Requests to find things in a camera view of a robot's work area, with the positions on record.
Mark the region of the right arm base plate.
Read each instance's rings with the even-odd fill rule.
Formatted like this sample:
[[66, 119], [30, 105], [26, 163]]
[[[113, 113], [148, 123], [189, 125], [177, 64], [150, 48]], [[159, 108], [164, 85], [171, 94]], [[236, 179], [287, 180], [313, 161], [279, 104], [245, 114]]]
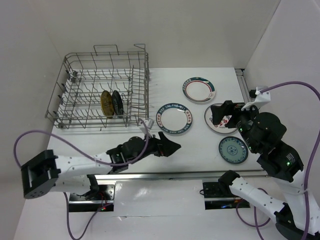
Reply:
[[250, 208], [250, 204], [231, 193], [223, 193], [218, 182], [203, 182], [199, 194], [204, 197], [206, 210]]

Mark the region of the black round plate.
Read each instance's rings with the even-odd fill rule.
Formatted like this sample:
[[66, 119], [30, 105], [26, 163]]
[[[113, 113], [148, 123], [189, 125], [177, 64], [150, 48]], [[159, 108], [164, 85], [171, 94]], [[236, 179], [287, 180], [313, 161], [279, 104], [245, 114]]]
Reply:
[[124, 115], [124, 107], [121, 95], [117, 90], [114, 90], [111, 97], [114, 115], [122, 119]]

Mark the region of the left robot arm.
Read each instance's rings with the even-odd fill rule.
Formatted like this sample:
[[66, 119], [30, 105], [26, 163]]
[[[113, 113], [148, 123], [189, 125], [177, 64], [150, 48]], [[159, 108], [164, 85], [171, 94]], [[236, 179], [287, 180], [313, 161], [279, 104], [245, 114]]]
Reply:
[[103, 190], [97, 175], [118, 174], [150, 155], [169, 157], [181, 147], [160, 131], [158, 136], [131, 137], [93, 156], [84, 152], [81, 156], [62, 156], [47, 149], [20, 167], [23, 197], [30, 200], [49, 192], [66, 192], [92, 200]]

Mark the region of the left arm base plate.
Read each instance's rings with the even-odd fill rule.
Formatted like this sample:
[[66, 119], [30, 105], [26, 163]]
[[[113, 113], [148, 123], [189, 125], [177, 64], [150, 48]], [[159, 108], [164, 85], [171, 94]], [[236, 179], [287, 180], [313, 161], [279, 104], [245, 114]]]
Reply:
[[102, 207], [100, 212], [113, 212], [115, 190], [116, 183], [107, 181], [99, 185], [99, 192], [92, 198], [86, 199], [85, 196], [72, 193], [69, 196], [68, 210], [70, 213], [94, 213]]

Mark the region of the yellow patterned plate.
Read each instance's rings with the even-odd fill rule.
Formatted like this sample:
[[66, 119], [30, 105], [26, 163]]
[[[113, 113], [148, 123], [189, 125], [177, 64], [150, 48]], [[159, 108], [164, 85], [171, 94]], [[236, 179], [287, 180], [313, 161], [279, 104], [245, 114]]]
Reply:
[[114, 115], [112, 95], [107, 90], [104, 90], [100, 95], [100, 105], [101, 105], [102, 113], [108, 119], [112, 119]]

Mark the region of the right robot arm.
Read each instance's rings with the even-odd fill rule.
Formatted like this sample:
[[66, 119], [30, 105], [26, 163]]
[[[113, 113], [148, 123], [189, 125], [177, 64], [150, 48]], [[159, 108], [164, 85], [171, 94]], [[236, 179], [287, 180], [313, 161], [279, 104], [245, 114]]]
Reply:
[[257, 163], [282, 191], [285, 201], [271, 197], [233, 170], [218, 179], [223, 196], [238, 196], [265, 213], [278, 232], [288, 240], [318, 240], [320, 238], [320, 207], [305, 183], [307, 171], [298, 152], [282, 141], [287, 128], [269, 112], [259, 112], [255, 105], [226, 100], [220, 106], [211, 105], [212, 123], [219, 124], [230, 116], [227, 128], [236, 128], [248, 150], [258, 154]]

